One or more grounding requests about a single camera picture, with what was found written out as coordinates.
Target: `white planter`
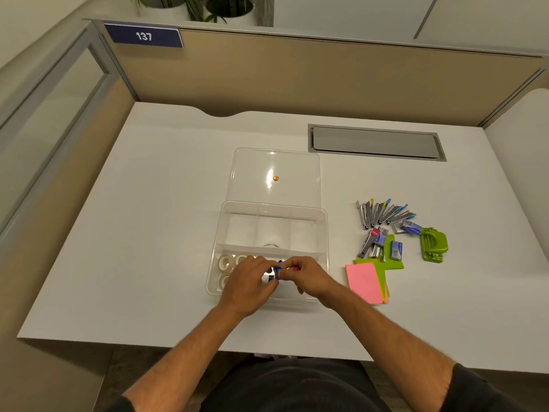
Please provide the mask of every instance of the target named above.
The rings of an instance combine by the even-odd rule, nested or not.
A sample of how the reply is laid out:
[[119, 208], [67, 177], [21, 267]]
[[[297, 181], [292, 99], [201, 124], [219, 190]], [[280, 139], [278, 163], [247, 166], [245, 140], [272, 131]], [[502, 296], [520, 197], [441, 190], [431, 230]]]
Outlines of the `white planter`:
[[140, 16], [158, 24], [178, 24], [189, 21], [189, 12], [185, 3], [175, 7], [163, 7], [161, 0], [149, 0], [149, 5], [141, 5]]
[[[206, 18], [212, 14], [212, 12], [210, 12], [207, 8], [206, 8], [206, 5], [204, 5], [204, 20], [206, 20]], [[255, 5], [253, 5], [251, 11], [249, 13], [246, 13], [244, 14], [243, 16], [238, 16], [238, 17], [223, 17], [221, 18], [221, 16], [218, 16], [217, 18], [217, 23], [218, 24], [222, 24], [224, 25], [225, 22], [227, 22], [226, 24], [230, 25], [230, 26], [242, 26], [242, 27], [245, 27], [245, 26], [260, 26], [261, 23], [257, 17], [257, 11], [256, 11], [256, 8], [255, 8]]]

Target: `pink sticky note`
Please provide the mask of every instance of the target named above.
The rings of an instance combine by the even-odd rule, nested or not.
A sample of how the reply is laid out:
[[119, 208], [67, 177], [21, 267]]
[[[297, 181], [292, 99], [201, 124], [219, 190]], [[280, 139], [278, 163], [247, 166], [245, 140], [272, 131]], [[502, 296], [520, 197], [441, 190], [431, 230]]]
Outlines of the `pink sticky note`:
[[382, 304], [383, 298], [379, 287], [374, 263], [345, 265], [349, 288], [370, 305]]

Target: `desk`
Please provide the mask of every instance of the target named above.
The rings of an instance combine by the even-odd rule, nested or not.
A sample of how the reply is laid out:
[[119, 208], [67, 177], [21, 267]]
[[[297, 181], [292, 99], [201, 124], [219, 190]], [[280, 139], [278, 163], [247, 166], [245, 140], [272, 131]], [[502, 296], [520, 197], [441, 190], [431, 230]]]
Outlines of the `desk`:
[[[406, 202], [449, 252], [427, 263], [404, 237], [379, 310], [465, 366], [549, 373], [549, 264], [481, 128], [163, 104], [135, 104], [19, 337], [175, 345], [215, 304], [205, 279], [234, 150], [306, 151], [307, 124], [438, 132], [447, 162], [320, 155], [330, 273], [344, 283], [365, 238], [357, 199]], [[320, 304], [264, 307], [221, 349], [371, 359]]]

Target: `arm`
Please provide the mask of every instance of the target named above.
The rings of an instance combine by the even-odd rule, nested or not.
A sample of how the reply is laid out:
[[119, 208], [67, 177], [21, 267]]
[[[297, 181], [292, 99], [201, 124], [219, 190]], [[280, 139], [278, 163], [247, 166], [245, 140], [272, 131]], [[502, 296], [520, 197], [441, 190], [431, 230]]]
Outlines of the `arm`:
[[[301, 270], [289, 270], [299, 266]], [[415, 411], [438, 411], [455, 361], [416, 338], [337, 283], [314, 259], [292, 257], [278, 277], [336, 311]]]
[[180, 412], [185, 408], [225, 338], [240, 321], [267, 302], [278, 286], [277, 280], [261, 284], [263, 273], [274, 266], [278, 263], [261, 256], [248, 256], [238, 264], [219, 304], [124, 393], [136, 412]]

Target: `navy blue sign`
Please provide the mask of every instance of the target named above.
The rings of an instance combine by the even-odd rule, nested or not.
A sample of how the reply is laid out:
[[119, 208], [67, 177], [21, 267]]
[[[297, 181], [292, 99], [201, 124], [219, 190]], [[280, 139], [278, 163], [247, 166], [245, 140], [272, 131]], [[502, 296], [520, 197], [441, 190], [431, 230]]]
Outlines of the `navy blue sign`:
[[183, 47], [178, 29], [114, 24], [105, 27], [114, 43]]

